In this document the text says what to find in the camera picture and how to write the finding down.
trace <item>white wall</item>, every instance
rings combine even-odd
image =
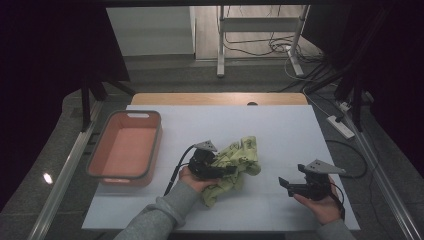
[[[194,7],[108,8],[107,13],[123,56],[194,53]]]

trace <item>white tabletop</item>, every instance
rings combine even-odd
[[[123,229],[147,204],[163,196],[175,165],[192,144],[211,140],[224,149],[245,136],[256,136],[262,171],[245,175],[242,190],[218,197],[212,208],[198,202],[177,231],[305,231],[319,224],[279,185],[278,177],[304,183],[297,164],[315,159],[334,165],[311,106],[142,106],[128,110],[156,110],[163,136],[155,173],[144,188],[99,184],[83,229]],[[185,162],[191,157],[189,153]],[[332,175],[344,191],[338,175]],[[359,225],[345,194],[346,225]]]

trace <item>gray sweater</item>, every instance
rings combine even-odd
[[[178,181],[168,195],[156,198],[156,204],[147,205],[115,240],[166,240],[176,226],[184,225],[184,219],[200,193],[182,181]],[[318,236],[323,240],[355,239],[342,220],[320,227]]]

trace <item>orange tray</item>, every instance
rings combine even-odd
[[[117,111],[109,116],[87,165],[104,184],[147,186],[162,137],[156,111]]]

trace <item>human hand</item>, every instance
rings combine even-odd
[[[332,183],[331,191],[333,192],[334,196],[338,197],[336,187],[333,185],[334,184],[333,179],[330,176],[328,176],[328,178],[330,179],[330,183]],[[322,225],[341,219],[340,210],[336,202],[330,196],[327,196],[324,199],[319,201],[313,201],[311,199],[307,199],[304,196],[301,196],[299,194],[294,194],[293,197],[298,202],[300,202],[301,204],[311,209],[315,217],[318,219],[318,221]]]
[[[192,187],[196,192],[202,192],[209,185],[217,184],[220,179],[199,179],[194,176],[187,166],[184,166],[179,172],[180,180]]]

